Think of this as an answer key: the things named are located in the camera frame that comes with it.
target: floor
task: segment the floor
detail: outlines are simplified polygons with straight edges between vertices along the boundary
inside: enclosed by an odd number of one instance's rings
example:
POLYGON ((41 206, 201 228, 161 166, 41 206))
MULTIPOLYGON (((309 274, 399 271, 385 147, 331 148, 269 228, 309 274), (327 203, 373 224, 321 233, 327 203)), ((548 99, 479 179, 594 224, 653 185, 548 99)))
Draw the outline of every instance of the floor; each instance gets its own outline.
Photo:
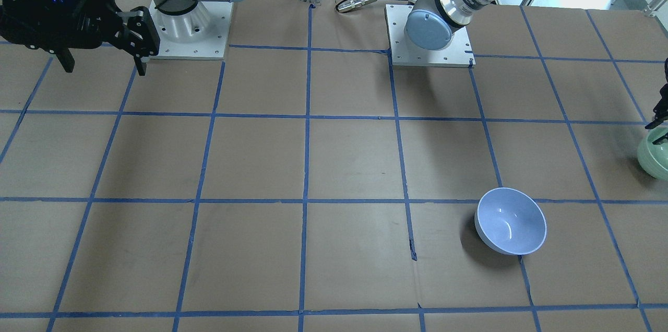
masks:
POLYGON ((0 42, 0 330, 668 330, 655 20, 490 6, 475 68, 401 68, 382 4, 334 3, 246 0, 224 63, 145 77, 0 42), (477 236, 499 186, 536 253, 477 236))

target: blue tape grid line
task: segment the blue tape grid line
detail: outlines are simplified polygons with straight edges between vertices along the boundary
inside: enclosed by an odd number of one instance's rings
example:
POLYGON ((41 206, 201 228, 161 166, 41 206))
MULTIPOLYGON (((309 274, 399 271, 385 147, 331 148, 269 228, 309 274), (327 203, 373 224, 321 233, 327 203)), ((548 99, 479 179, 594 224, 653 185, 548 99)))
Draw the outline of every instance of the blue tape grid line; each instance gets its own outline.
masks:
MULTIPOLYGON (((19 110, 2 110, 0 113, 17 114, 19 110)), ((77 110, 27 110, 26 114, 48 114, 48 115, 117 115, 117 111, 77 111, 77 110)), ((139 116, 210 116, 210 113, 193 112, 160 112, 160 111, 123 111, 121 115, 139 116)), ((383 115, 299 115, 299 114, 238 114, 238 113, 216 113, 216 117, 228 118, 284 118, 285 120, 400 120, 400 121, 464 121, 481 122, 482 118, 463 116, 383 116, 383 115)), ((485 118, 487 122, 506 123, 553 123, 564 124, 564 120, 531 120, 530 118, 485 118)), ((569 121, 578 125, 636 125, 644 126, 644 121, 569 121)))
POLYGON ((475 101, 478 103, 478 111, 480 111, 480 119, 482 121, 482 128, 485 130, 485 137, 487 139, 487 147, 490 151, 490 156, 492 158, 492 165, 494 166, 494 173, 496 174, 496 183, 499 187, 503 187, 503 181, 501 180, 501 172, 499 172, 498 163, 496 163, 496 154, 494 154, 494 146, 492 146, 492 137, 490 136, 490 129, 487 126, 487 118, 485 118, 485 111, 482 108, 482 100, 480 99, 480 93, 478 92, 478 85, 475 83, 475 75, 473 73, 473 65, 468 68, 468 75, 471 78, 471 84, 473 86, 473 91, 475 93, 475 101))
MULTIPOLYGON (((632 310, 634 303, 614 304, 556 304, 542 306, 487 306, 487 307, 444 307, 444 308, 414 308, 414 309, 330 309, 320 311, 310 310, 265 310, 265 311, 182 311, 181 318, 189 317, 296 317, 299 315, 424 315, 424 314, 462 314, 462 313, 526 313, 532 309, 536 311, 577 311, 577 310, 632 310)), ((648 303, 647 309, 668 309, 666 303, 648 303)), ((53 313, 0 313, 0 319, 7 318, 50 318, 53 313)), ((175 317, 175 311, 99 311, 99 312, 59 312, 55 318, 165 318, 175 317)))
POLYGON ((413 218, 411 217, 411 203, 408 197, 408 180, 406 179, 406 165, 403 159, 403 141, 401 141, 401 124, 399 120, 399 104, 397 102, 397 89, 394 82, 394 69, 392 68, 392 53, 387 51, 387 65, 389 67, 389 84, 392 91, 392 104, 394 108, 394 125, 397 132, 397 146, 399 149, 399 167, 401 168, 401 185, 403 186, 403 205, 406 210, 406 224, 408 227, 408 248, 411 259, 417 260, 418 253, 415 249, 415 237, 413 236, 413 218))
POLYGON ((304 331, 304 308, 306 301, 306 238, 308 223, 308 162, 310 161, 311 145, 311 56, 313 54, 313 9, 308 6, 308 50, 306 60, 306 119, 304 130, 304 189, 301 201, 301 250, 299 253, 299 320, 298 332, 304 331))
MULTIPOLYGON (((87 197, 25 197, 0 196, 0 201, 43 201, 53 203, 81 203, 87 202, 87 197)), ((151 204, 188 204, 194 199, 159 199, 136 197, 94 197, 93 203, 151 203, 151 204)), ((596 199, 534 199, 537 203, 545 204, 598 204, 596 199)), ((478 199, 409 199, 411 204, 477 204, 478 199)), ((405 199, 307 199, 309 204, 402 204, 405 199)), ((668 205, 668 200, 612 200, 601 199, 603 204, 632 204, 632 205, 668 205)), ((200 199, 201 204, 301 204, 303 199, 200 199)))
POLYGON ((638 105, 638 101, 636 101, 635 97, 633 97, 633 93, 630 91, 630 87, 628 87, 628 84, 626 82, 626 79, 624 78, 624 75, 622 75, 622 72, 619 69, 619 66, 617 65, 617 62, 613 58, 613 53, 610 52, 610 49, 608 48, 608 44, 605 43, 605 40, 603 39, 603 36, 601 35, 601 32, 599 31, 599 27, 596 26, 596 23, 594 22, 594 18, 591 17, 591 13, 589 13, 588 9, 585 9, 585 13, 587 13, 587 17, 589 18, 589 22, 591 22, 592 27, 594 27, 594 30, 596 31, 596 34, 599 36, 599 39, 601 40, 601 44, 603 44, 603 47, 605 48, 605 51, 608 53, 608 57, 610 58, 610 61, 613 63, 613 66, 615 66, 615 70, 617 71, 617 74, 619 75, 620 80, 622 80, 622 84, 624 85, 624 88, 627 90, 628 96, 633 101, 635 109, 638 111, 638 114, 640 115, 640 118, 642 118, 642 120, 646 121, 645 115, 642 113, 642 109, 640 109, 640 106, 638 105))
MULTIPOLYGON (((480 111, 480 118, 482 120, 482 127, 485 130, 485 137, 487 139, 487 148, 490 151, 490 156, 492 160, 492 166, 494 167, 494 173, 496 174, 496 183, 498 187, 503 187, 503 180, 501 178, 501 172, 499 171, 498 163, 496 161, 496 154, 494 154, 494 145, 492 144, 492 137, 490 135, 489 127, 487 126, 487 119, 485 118, 485 111, 482 107, 482 100, 480 99, 480 93, 478 92, 478 85, 475 83, 475 74, 473 72, 473 63, 468 68, 468 75, 471 78, 471 84, 473 85, 473 91, 475 92, 475 100, 478 103, 478 110, 480 111)), ((529 307, 531 310, 531 315, 534 318, 534 325, 536 327, 536 332, 542 332, 541 321, 539 320, 539 314, 534 307, 534 301, 531 296, 531 285, 529 283, 529 277, 527 275, 527 268, 524 266, 524 261, 522 256, 518 256, 520 270, 522 270, 522 277, 524 279, 524 287, 527 289, 527 297, 529 301, 529 307)))
MULTIPOLYGON (((529 30, 529 34, 531 35, 531 39, 534 42, 534 46, 536 46, 536 51, 538 52, 539 56, 542 57, 541 48, 539 47, 539 44, 536 40, 534 32, 531 28, 531 24, 529 23, 529 20, 527 18, 527 13, 525 13, 523 7, 520 7, 520 11, 522 12, 522 17, 524 18, 524 21, 527 24, 527 28, 529 30)), ((597 30, 597 33, 599 34, 599 37, 600 37, 601 34, 598 32, 598 29, 597 28, 594 28, 594 29, 597 30)), ((608 216, 605 212, 605 208, 603 207, 603 202, 601 201, 601 197, 599 196, 599 192, 596 189, 596 185, 594 184, 594 180, 591 176, 591 172, 589 172, 589 167, 587 166, 587 162, 585 161, 585 157, 582 155, 582 149, 580 149, 580 145, 578 144, 578 140, 577 140, 577 137, 575 136, 575 132, 573 130, 573 127, 570 124, 570 121, 568 120, 568 115, 566 114, 566 110, 564 109, 564 106, 561 102, 561 98, 559 97, 559 93, 556 90, 556 85, 554 84, 554 80, 552 79, 552 75, 551 75, 551 73, 548 69, 548 66, 547 66, 547 63, 545 62, 545 60, 542 59, 541 62, 542 62, 543 68, 545 69, 545 73, 547 74, 547 78, 550 82, 550 85, 551 85, 551 87, 554 91, 554 97, 556 98, 556 101, 559 105, 559 109, 561 110, 561 114, 563 115, 564 120, 566 121, 566 127, 568 127, 568 132, 570 132, 570 137, 573 140, 573 144, 575 145, 576 151, 578 152, 578 156, 580 158, 580 163, 582 163, 582 167, 584 169, 584 172, 587 175, 587 180, 589 181, 589 185, 591 186, 592 192, 594 193, 594 197, 596 198, 596 201, 597 201, 597 204, 598 204, 598 207, 599 207, 599 211, 601 211, 601 216, 603 217, 603 222, 605 223, 605 226, 606 226, 606 229, 608 230, 608 234, 610 236, 610 239, 613 243, 613 246, 615 247, 615 252, 616 252, 617 257, 619 259, 619 262, 622 266, 622 270, 624 270, 624 274, 627 278, 628 286, 630 287, 631 292, 633 293, 634 299, 637 303, 637 308, 639 309, 639 311, 641 313, 642 320, 645 323, 645 327, 647 328, 647 331, 652 332, 652 328, 649 325, 649 320, 647 319, 647 316, 645 315, 645 311, 644 311, 644 308, 642 307, 642 302, 640 300, 640 297, 638 296, 638 292, 635 288, 635 284, 633 282, 633 279, 630 276, 630 273, 628 272, 628 267, 626 265, 626 262, 624 260, 623 255, 621 253, 621 250, 619 249, 619 246, 617 244, 615 233, 613 232, 613 228, 611 227, 610 222, 608 221, 608 216)))
POLYGON ((195 242, 195 231, 197 229, 197 218, 199 216, 200 204, 202 199, 202 189, 205 184, 205 176, 207 175, 207 163, 209 149, 211 148, 211 138, 213 136, 214 126, 216 124, 216 110, 220 101, 220 90, 222 89, 222 80, 225 74, 225 62, 220 64, 220 75, 218 86, 216 88, 216 96, 214 98, 213 109, 210 113, 209 128, 207 132, 207 143, 205 144, 205 153, 202 157, 202 170, 200 171, 200 180, 197 184, 197 193, 194 199, 193 206, 193 223, 190 226, 190 236, 188 237, 188 248, 186 249, 186 260, 183 265, 183 274, 181 275, 181 287, 178 291, 178 299, 176 301, 176 314, 174 315, 174 323, 172 331, 177 332, 179 321, 181 320, 181 310, 183 309, 183 298, 186 293, 186 285, 188 282, 188 271, 190 270, 190 259, 193 257, 193 245, 195 242))
POLYGON ((16 120, 16 124, 14 125, 14 129, 11 130, 11 134, 9 135, 9 139, 7 140, 7 143, 5 144, 5 147, 3 147, 2 152, 0 152, 0 163, 2 163, 2 161, 5 159, 5 156, 7 155, 7 151, 9 151, 9 146, 11 145, 11 142, 14 141, 14 137, 16 136, 16 133, 19 132, 19 126, 21 126, 21 122, 23 122, 23 118, 26 117, 26 112, 28 111, 28 107, 33 102, 33 99, 35 98, 35 94, 37 94, 38 89, 40 88, 40 85, 41 85, 42 81, 44 80, 44 77, 46 76, 46 73, 49 70, 49 67, 51 66, 52 61, 53 61, 53 58, 49 58, 49 60, 46 62, 46 65, 44 66, 44 70, 42 70, 40 78, 38 79, 38 82, 35 84, 35 88, 33 88, 33 91, 30 93, 30 96, 28 96, 28 100, 26 101, 26 104, 23 105, 23 109, 21 110, 19 118, 18 118, 18 120, 16 120))
POLYGON ((47 326, 47 332, 52 332, 53 330, 53 323, 55 323, 55 316, 57 315, 59 309, 60 309, 60 303, 63 300, 63 296, 65 294, 65 289, 67 288, 67 282, 69 281, 69 275, 71 274, 72 267, 74 266, 74 260, 76 259, 77 252, 79 251, 79 244, 81 242, 81 237, 84 234, 84 228, 86 227, 86 222, 88 221, 88 215, 90 214, 90 209, 91 206, 93 205, 93 198, 95 197, 95 193, 98 191, 98 185, 100 185, 100 178, 102 178, 102 172, 104 170, 104 166, 107 163, 107 158, 109 157, 109 152, 112 148, 112 142, 114 142, 114 137, 116 135, 116 132, 118 130, 118 125, 120 123, 122 115, 120 112, 123 111, 125 108, 125 104, 127 102, 127 97, 129 96, 129 92, 132 89, 132 82, 134 82, 134 78, 136 76, 137 70, 134 68, 132 70, 132 73, 129 77, 129 82, 127 82, 127 88, 126 92, 123 96, 123 100, 121 101, 120 107, 118 108, 118 114, 116 116, 116 120, 114 121, 114 128, 112 129, 111 134, 109 135, 109 140, 107 141, 107 147, 104 150, 104 154, 102 155, 102 161, 100 161, 100 167, 98 167, 98 172, 95 176, 95 182, 93 182, 93 188, 90 191, 90 196, 88 197, 88 202, 86 203, 86 208, 83 212, 83 216, 81 217, 81 224, 79 225, 79 230, 77 231, 77 236, 76 239, 74 240, 74 246, 72 247, 72 252, 69 256, 69 261, 67 261, 67 268, 65 268, 65 274, 63 275, 63 280, 60 284, 60 289, 58 291, 58 296, 55 299, 55 304, 53 304, 53 313, 52 316, 49 319, 49 324, 47 326))

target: blue tape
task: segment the blue tape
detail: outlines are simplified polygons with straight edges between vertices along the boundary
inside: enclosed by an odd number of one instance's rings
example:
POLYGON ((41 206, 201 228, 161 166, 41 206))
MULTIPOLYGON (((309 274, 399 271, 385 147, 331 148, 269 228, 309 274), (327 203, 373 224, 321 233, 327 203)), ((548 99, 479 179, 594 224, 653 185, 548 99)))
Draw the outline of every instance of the blue tape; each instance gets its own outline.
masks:
POLYGON ((534 299, 531 296, 531 284, 529 282, 529 276, 527 274, 527 268, 524 265, 524 259, 522 255, 517 256, 518 261, 520 261, 520 270, 522 270, 522 278, 524 279, 524 287, 527 288, 527 297, 529 299, 529 306, 531 307, 531 314, 534 317, 534 325, 536 326, 536 332, 541 332, 541 320, 539 320, 539 314, 536 311, 536 306, 534 304, 534 299))
POLYGON ((298 332, 304 330, 304 308, 306 299, 306 239, 308 223, 308 163, 311 155, 311 58, 313 54, 313 9, 314 5, 308 6, 308 51, 306 61, 306 120, 305 120, 305 142, 304 142, 304 191, 301 205, 301 248, 299 252, 299 321, 298 332))
POLYGON ((622 75, 621 70, 619 70, 619 66, 617 65, 615 59, 613 58, 613 53, 610 52, 610 49, 608 48, 608 44, 605 43, 605 40, 603 39, 603 36, 601 35, 601 32, 599 31, 599 27, 596 26, 596 23, 594 22, 594 18, 591 17, 591 14, 589 13, 588 9, 585 9, 585 13, 587 13, 587 17, 589 18, 589 21, 591 22, 591 25, 594 27, 594 30, 596 31, 596 34, 599 36, 599 39, 601 40, 601 44, 603 44, 603 47, 605 48, 605 51, 608 53, 608 57, 610 57, 610 60, 613 62, 613 66, 615 66, 615 70, 617 71, 619 78, 622 80, 622 84, 624 85, 624 88, 627 90, 628 96, 633 102, 633 105, 635 106, 635 109, 638 111, 638 114, 640 115, 640 118, 643 121, 646 121, 645 115, 642 113, 642 109, 640 109, 640 106, 638 105, 638 101, 636 101, 635 97, 633 96, 633 93, 630 91, 630 87, 628 87, 628 84, 626 82, 626 79, 622 75))
POLYGON ((125 108, 127 97, 129 96, 129 92, 132 89, 132 83, 134 82, 136 73, 137 69, 134 68, 129 77, 129 82, 127 82, 127 88, 125 94, 123 95, 123 100, 121 101, 121 105, 118 108, 118 114, 116 116, 116 120, 114 121, 114 128, 112 128, 112 132, 109 135, 109 140, 107 141, 107 147, 104 149, 104 154, 102 155, 102 161, 100 162, 100 167, 98 167, 98 172, 95 175, 95 181, 93 182, 93 189, 91 189, 90 191, 88 203, 86 203, 86 209, 83 212, 83 217, 81 218, 81 223, 79 224, 79 230, 77 231, 76 239, 74 239, 74 246, 72 247, 72 252, 69 256, 69 261, 67 261, 67 268, 65 269, 65 274, 63 275, 63 280, 60 284, 58 296, 55 299, 55 304, 53 304, 54 315, 49 320, 47 332, 52 332, 53 323, 55 323, 55 314, 59 311, 60 303, 63 301, 65 288, 67 288, 67 282, 69 282, 69 275, 72 272, 72 267, 74 266, 74 260, 76 259, 77 252, 79 251, 79 244, 81 243, 81 237, 84 234, 84 228, 86 227, 86 222, 88 221, 88 215, 90 214, 90 208, 93 205, 93 198, 95 197, 95 193, 98 191, 98 185, 100 185, 100 178, 102 178, 102 172, 104 170, 105 164, 107 163, 107 158, 109 158, 109 152, 112 149, 112 142, 114 142, 114 137, 118 130, 118 125, 121 121, 122 115, 120 113, 125 108))
POLYGON ((403 186, 403 204, 406 211, 406 224, 408 226, 408 249, 411 259, 417 260, 418 254, 415 250, 415 237, 413 236, 413 218, 411 216, 411 204, 408 197, 408 180, 406 179, 406 165, 403 159, 403 142, 401 141, 401 124, 399 123, 399 104, 397 102, 397 89, 394 82, 394 69, 392 68, 391 49, 387 50, 387 66, 389 67, 389 85, 392 91, 392 105, 394 108, 394 125, 397 131, 397 145, 399 149, 399 166, 401 167, 401 185, 403 186))
POLYGON ((218 86, 216 87, 216 95, 214 96, 213 108, 210 113, 209 128, 207 132, 207 142, 205 144, 205 153, 202 157, 202 170, 200 170, 200 180, 197 184, 197 192, 195 194, 195 203, 193 206, 193 221, 190 225, 190 235, 188 237, 188 248, 186 249, 186 260, 183 265, 183 273, 181 275, 181 287, 179 287, 178 298, 176 300, 176 315, 174 315, 174 323, 172 331, 177 332, 179 320, 181 320, 181 310, 183 309, 183 298, 186 292, 186 285, 188 282, 188 271, 190 270, 190 259, 193 256, 193 245, 195 242, 195 232, 197 230, 197 218, 200 210, 200 203, 202 199, 202 189, 205 184, 205 176, 207 175, 207 163, 209 150, 211 148, 211 138, 213 137, 213 130, 216 124, 216 110, 220 101, 220 91, 222 90, 222 80, 225 74, 225 62, 220 63, 220 73, 218 86))
MULTIPOLYGON (((87 197, 24 197, 24 196, 0 196, 0 201, 44 201, 58 203, 80 203, 87 202, 87 197)), ((405 199, 307 199, 311 204, 400 204, 405 199)), ((477 204, 478 199, 409 199, 411 204, 477 204)), ((596 199, 534 199, 537 203, 547 204, 597 204, 596 199)), ((152 204, 186 204, 193 203, 194 199, 151 199, 133 197, 94 197, 93 203, 152 203, 152 204)), ((200 199, 204 204, 300 204, 303 199, 200 199)), ((668 200, 612 200, 602 199, 603 204, 647 204, 668 205, 668 200)))
POLYGON ((33 88, 33 91, 28 96, 28 100, 26 101, 26 104, 23 105, 23 109, 21 110, 21 114, 19 115, 18 120, 16 120, 16 124, 14 125, 14 129, 11 130, 11 134, 9 135, 9 139, 7 139, 7 143, 5 144, 5 147, 3 147, 2 152, 0 152, 0 163, 2 163, 2 161, 5 159, 5 156, 7 155, 7 151, 9 151, 9 146, 11 146, 11 142, 14 141, 14 137, 16 136, 16 133, 19 132, 19 127, 21 126, 21 122, 23 122, 23 118, 26 116, 26 111, 30 107, 30 104, 33 102, 33 99, 35 98, 35 94, 37 94, 38 89, 40 88, 40 85, 41 85, 42 81, 44 80, 44 77, 46 76, 46 73, 49 70, 49 67, 51 66, 52 61, 53 61, 53 58, 49 58, 49 60, 46 61, 46 65, 44 66, 44 70, 42 70, 40 78, 38 78, 38 82, 35 84, 35 87, 33 88))
POLYGON ((471 78, 471 84, 473 85, 473 91, 475 92, 475 101, 478 103, 478 110, 480 111, 480 118, 482 120, 482 128, 485 130, 485 137, 487 138, 487 146, 489 147, 490 156, 492 157, 492 165, 494 166, 494 173, 496 174, 496 183, 499 187, 503 187, 503 182, 501 181, 501 172, 499 172, 498 163, 496 163, 496 154, 494 154, 494 146, 492 146, 492 137, 490 135, 490 129, 487 126, 487 119, 485 118, 485 111, 482 109, 482 101, 480 100, 480 93, 478 92, 478 86, 475 83, 475 75, 473 73, 473 67, 468 68, 468 75, 471 78))
POLYGON ((308 49, 301 46, 265 46, 265 45, 238 45, 238 44, 230 44, 230 47, 239 49, 274 49, 274 50, 298 50, 298 51, 305 51, 308 49))
MULTIPOLYGON (((417 304, 417 307, 419 309, 422 308, 419 303, 417 304)), ((417 315, 420 318, 420 332, 427 332, 427 323, 424 321, 424 313, 419 313, 417 315)))
MULTIPOLYGON (((527 23, 527 28, 529 30, 529 34, 532 37, 532 40, 534 41, 534 45, 536 46, 536 51, 539 53, 539 56, 542 56, 541 49, 538 45, 538 42, 536 41, 536 37, 534 35, 534 32, 531 28, 531 25, 529 24, 527 14, 524 11, 524 8, 520 7, 520 11, 522 12, 522 16, 524 17, 525 23, 527 23)), ((589 12, 587 12, 587 16, 589 16, 590 21, 592 22, 592 25, 594 25, 593 20, 591 19, 591 15, 589 12)), ((601 41, 603 41, 603 37, 601 37, 601 33, 598 32, 598 29, 594 25, 594 29, 597 30, 597 34, 599 35, 599 38, 601 41)), ((608 51, 608 54, 612 58, 609 50, 606 48, 606 51, 608 51)), ((617 254, 617 258, 622 266, 622 270, 624 271, 624 275, 627 278, 628 286, 630 287, 630 290, 633 294, 633 298, 636 300, 636 303, 638 305, 638 308, 640 310, 642 320, 644 320, 645 327, 647 328, 648 332, 652 332, 651 326, 649 325, 649 321, 647 319, 647 316, 645 315, 645 311, 642 308, 642 302, 640 300, 640 297, 638 296, 638 292, 635 288, 635 284, 633 282, 633 279, 630 276, 630 273, 628 272, 628 267, 626 265, 626 262, 624 260, 624 257, 621 253, 621 250, 619 249, 619 246, 617 244, 617 240, 615 237, 615 233, 613 232, 613 228, 610 225, 610 222, 608 221, 608 217, 606 215, 605 209, 603 208, 603 203, 601 202, 601 197, 599 196, 599 192, 596 189, 596 185, 594 184, 594 180, 591 176, 591 172, 589 172, 589 167, 587 166, 587 162, 585 161, 585 157, 582 155, 582 149, 580 149, 580 145, 578 144, 577 137, 575 136, 575 132, 573 130, 572 125, 570 124, 570 121, 568 120, 568 115, 566 115, 566 111, 564 109, 563 104, 561 103, 561 98, 559 97, 559 93, 556 90, 556 86, 553 82, 552 75, 550 74, 550 71, 548 70, 547 63, 545 63, 545 60, 542 60, 543 67, 545 69, 545 73, 547 74, 547 78, 552 86, 552 89, 554 91, 554 97, 556 98, 556 101, 559 104, 559 108, 561 109, 561 113, 564 116, 564 120, 566 121, 566 127, 568 127, 568 132, 570 132, 570 137, 573 140, 573 144, 575 145, 575 149, 578 153, 578 156, 580 158, 580 163, 582 163, 582 168, 584 169, 584 173, 587 175, 587 180, 589 181, 589 185, 591 186, 592 192, 594 193, 594 197, 596 198, 597 204, 599 206, 599 211, 601 212, 601 216, 603 217, 603 222, 605 223, 605 227, 608 230, 608 234, 610 236, 610 239, 613 243, 613 246, 615 247, 615 253, 617 254)))
MULTIPOLYGON (((668 303, 643 304, 646 309, 668 309, 668 303)), ((486 307, 447 307, 415 309, 330 309, 320 311, 265 310, 265 311, 182 311, 181 318, 194 317, 295 317, 299 315, 415 315, 415 314, 463 314, 463 313, 525 313, 536 311, 576 311, 576 310, 632 310, 635 303, 613 304, 556 304, 544 306, 486 306, 486 307)), ((55 318, 165 318, 174 317, 174 311, 95 311, 95 312, 59 312, 55 318)), ((0 313, 0 319, 12 318, 50 318, 53 313, 0 313)))

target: metal connector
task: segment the metal connector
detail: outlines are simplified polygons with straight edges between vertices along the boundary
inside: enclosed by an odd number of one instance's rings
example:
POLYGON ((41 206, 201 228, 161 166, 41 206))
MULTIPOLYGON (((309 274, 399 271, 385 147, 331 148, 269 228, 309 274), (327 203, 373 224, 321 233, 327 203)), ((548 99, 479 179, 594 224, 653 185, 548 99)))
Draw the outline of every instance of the metal connector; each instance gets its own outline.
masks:
POLYGON ((353 9, 360 8, 361 6, 366 6, 367 4, 371 4, 376 2, 377 0, 348 0, 346 2, 343 2, 337 6, 336 11, 339 13, 348 13, 348 11, 352 11, 353 9))

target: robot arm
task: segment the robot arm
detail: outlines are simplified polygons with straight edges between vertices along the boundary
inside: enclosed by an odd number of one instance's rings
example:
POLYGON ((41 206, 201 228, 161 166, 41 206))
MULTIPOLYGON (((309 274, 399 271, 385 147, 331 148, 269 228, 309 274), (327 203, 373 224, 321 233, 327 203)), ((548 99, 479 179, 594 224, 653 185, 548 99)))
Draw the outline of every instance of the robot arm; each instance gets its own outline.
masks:
POLYGON ((131 54, 144 75, 142 59, 157 54, 160 46, 148 9, 124 13, 114 0, 3 0, 0 35, 54 54, 69 73, 74 69, 70 48, 95 49, 109 42, 131 54))

